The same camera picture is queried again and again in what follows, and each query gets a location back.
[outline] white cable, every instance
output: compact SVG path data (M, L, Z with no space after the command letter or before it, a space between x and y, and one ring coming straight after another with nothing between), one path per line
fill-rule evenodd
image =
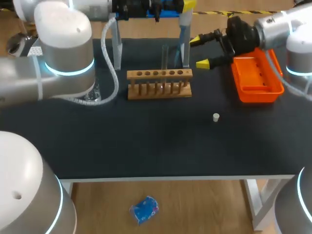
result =
M103 28L102 37L101 37L102 52L103 52L105 61L106 61L107 65L108 65L108 68L109 68L109 70L110 70L110 72L111 72L111 74L113 76L113 80L114 80L114 91L113 91L113 93L108 98L106 98L106 99L104 99L102 101L99 101L99 102L85 101L85 100L80 100L80 99L77 99L77 98L64 98L65 100L68 100L68 101L71 101L71 102L75 102L75 103L78 103L78 104L81 104L81 105L86 105L86 106L99 106L99 105L103 105L105 103L110 102L111 100L113 100L117 96L117 93L118 93L118 90L119 90L118 77L117 77L116 71L114 70L112 62L111 62L111 60L108 57L106 44L105 44L105 38L106 38L107 31L112 26L112 24L115 23L115 22L116 22L116 18L111 18L106 23L106 25Z
M306 94L305 94L304 92L302 92L301 90L299 90L299 89L297 89L297 88L291 86L290 84L288 84L288 82L286 82L286 81L281 77L281 75L280 75L279 72L277 71L277 69L276 69L276 67L275 67L275 65L274 65L274 63L273 63L273 61L272 61L272 59L271 59L271 56L270 56L270 54L269 54L268 51L265 52L265 56L266 56L266 58L267 58L267 60L268 60L268 62L269 62L269 64L270 64L272 70L274 71L274 73L276 74L276 76L278 77L278 79L279 79L284 85L286 85L286 86L287 86L288 88L290 88L291 90L295 91L298 95L302 95L302 96L304 96L306 99L312 101L312 97L311 97L311 96L306 95Z

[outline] orange plastic container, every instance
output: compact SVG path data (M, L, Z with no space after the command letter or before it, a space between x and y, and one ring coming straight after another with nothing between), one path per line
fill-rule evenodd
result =
M278 72L283 76L273 50L269 51ZM256 48L253 52L234 58L232 72L239 99L247 103L274 102L284 92L284 87L266 59Z

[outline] small white cap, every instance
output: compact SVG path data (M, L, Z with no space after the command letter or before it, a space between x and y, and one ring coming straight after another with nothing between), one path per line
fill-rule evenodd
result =
M214 117L214 122L218 122L220 115L218 113L214 113L213 117Z

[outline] blue object on floor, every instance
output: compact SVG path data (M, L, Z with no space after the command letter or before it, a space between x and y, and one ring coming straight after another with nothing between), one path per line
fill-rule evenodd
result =
M130 207L130 212L140 225L149 220L159 211L157 201L151 196L147 196L143 201Z

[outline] black tabletop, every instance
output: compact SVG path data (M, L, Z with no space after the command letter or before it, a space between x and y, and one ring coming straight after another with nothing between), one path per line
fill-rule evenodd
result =
M162 45L176 39L124 39L120 90L86 107L61 99L4 109L0 130L32 142L56 175L67 178L292 175L312 162L312 103L287 90L274 104L239 101L229 67L195 69L221 54L216 43L191 49L191 98L127 100L126 71L159 69ZM112 54L108 41L109 54ZM94 41L102 96L112 77ZM285 66L285 50L276 51ZM219 113L214 123L213 113Z

